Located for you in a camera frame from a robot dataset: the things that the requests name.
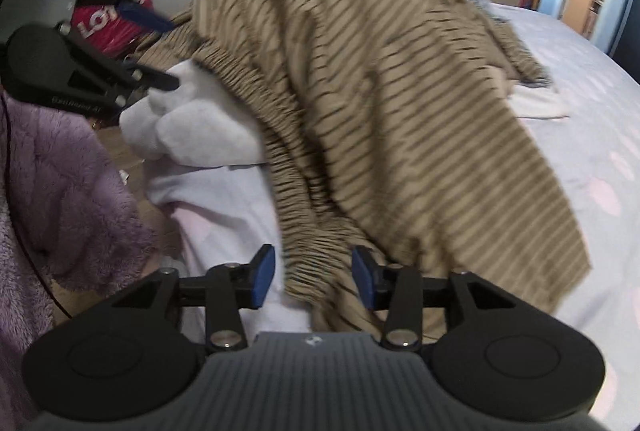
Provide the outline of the purple fluffy blanket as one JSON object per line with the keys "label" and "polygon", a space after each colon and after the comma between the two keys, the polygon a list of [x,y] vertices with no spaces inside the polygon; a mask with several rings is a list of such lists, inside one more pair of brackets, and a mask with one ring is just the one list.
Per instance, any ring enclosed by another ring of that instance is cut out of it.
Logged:
{"label": "purple fluffy blanket", "polygon": [[1,426],[37,414],[27,348],[53,325],[51,283],[111,295],[141,276],[155,238],[81,116],[1,98]]}

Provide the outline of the olive striped trousers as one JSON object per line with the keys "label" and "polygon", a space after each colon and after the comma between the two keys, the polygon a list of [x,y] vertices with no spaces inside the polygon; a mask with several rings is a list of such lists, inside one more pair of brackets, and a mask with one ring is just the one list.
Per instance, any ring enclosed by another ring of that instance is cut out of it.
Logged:
{"label": "olive striped trousers", "polygon": [[588,273],[570,203],[495,71],[546,71],[470,0],[193,0],[142,44],[212,72],[265,136],[285,289],[317,330],[379,333],[350,253],[470,271],[551,313]]}

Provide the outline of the polka dot bed sheet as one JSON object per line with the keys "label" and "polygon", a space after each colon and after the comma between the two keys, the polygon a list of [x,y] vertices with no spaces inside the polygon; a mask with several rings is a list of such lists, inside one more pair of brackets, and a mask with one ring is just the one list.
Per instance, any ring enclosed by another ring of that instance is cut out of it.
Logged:
{"label": "polka dot bed sheet", "polygon": [[[525,120],[582,228],[591,269],[559,318],[600,347],[606,374],[593,416],[612,430],[639,422],[639,87],[614,61],[554,18],[510,6],[508,20],[549,70],[560,118]],[[244,262],[280,227],[266,163],[195,168],[144,161],[145,191],[180,229],[190,275]]]}

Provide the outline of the pink Lotso bag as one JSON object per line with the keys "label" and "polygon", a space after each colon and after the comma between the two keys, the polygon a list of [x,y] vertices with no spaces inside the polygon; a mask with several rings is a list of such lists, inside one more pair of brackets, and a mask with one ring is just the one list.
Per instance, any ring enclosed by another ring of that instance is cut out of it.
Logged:
{"label": "pink Lotso bag", "polygon": [[[152,8],[153,0],[142,0]],[[76,4],[70,24],[88,43],[111,58],[125,54],[143,34],[144,29],[125,20],[114,6],[78,6]]]}

